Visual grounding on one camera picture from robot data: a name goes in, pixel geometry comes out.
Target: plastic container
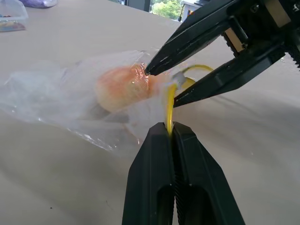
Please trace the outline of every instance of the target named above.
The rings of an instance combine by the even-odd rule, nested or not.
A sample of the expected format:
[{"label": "plastic container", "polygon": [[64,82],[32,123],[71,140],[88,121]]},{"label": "plastic container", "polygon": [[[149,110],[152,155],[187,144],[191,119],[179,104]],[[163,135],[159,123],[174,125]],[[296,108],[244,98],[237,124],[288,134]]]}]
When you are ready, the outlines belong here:
[{"label": "plastic container", "polygon": [[23,3],[18,0],[0,0],[0,32],[24,30],[27,19]]}]

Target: tabletop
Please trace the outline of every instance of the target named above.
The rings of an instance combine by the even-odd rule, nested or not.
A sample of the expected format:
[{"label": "tabletop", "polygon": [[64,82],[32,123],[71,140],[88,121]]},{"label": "tabletop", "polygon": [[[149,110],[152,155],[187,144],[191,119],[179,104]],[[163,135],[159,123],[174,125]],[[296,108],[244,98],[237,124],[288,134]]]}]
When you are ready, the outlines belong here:
[{"label": "tabletop", "polygon": [[[26,31],[0,33],[0,82],[38,60],[65,67],[100,54],[158,48],[179,25],[107,0],[60,0],[50,9],[27,10]],[[193,60],[216,68],[232,57],[218,38]],[[247,225],[299,223],[299,83],[287,55],[239,90],[174,111],[223,168]],[[132,159],[3,112],[0,143],[2,224],[121,224]]]}]

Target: yellow wire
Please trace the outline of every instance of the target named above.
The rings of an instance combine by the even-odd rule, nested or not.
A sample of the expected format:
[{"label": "yellow wire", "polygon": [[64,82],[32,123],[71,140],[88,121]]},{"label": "yellow wire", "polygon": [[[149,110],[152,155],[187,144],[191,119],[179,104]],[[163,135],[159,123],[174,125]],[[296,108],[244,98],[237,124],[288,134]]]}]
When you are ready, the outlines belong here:
[{"label": "yellow wire", "polygon": [[[191,69],[203,69],[207,70],[209,72],[213,71],[213,68],[206,66],[206,65],[201,65],[201,64],[196,64],[192,65],[190,67],[187,67],[182,70],[183,73],[191,70]],[[192,86],[195,83],[195,81],[191,78],[186,78],[186,81],[182,85],[182,88],[185,90]],[[173,106],[174,106],[174,98],[175,98],[175,92],[177,90],[177,84],[172,84],[170,87],[168,87],[168,92],[167,92],[167,116],[166,116],[166,127],[169,136],[172,135],[172,130],[173,130]]]}]

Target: green foliage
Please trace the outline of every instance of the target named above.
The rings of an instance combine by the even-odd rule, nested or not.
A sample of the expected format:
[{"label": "green foliage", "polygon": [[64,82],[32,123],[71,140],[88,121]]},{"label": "green foliage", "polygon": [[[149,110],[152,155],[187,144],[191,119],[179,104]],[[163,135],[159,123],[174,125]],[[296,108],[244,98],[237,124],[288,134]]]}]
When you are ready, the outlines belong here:
[{"label": "green foliage", "polygon": [[152,13],[176,20],[180,12],[180,0],[153,0]]}]

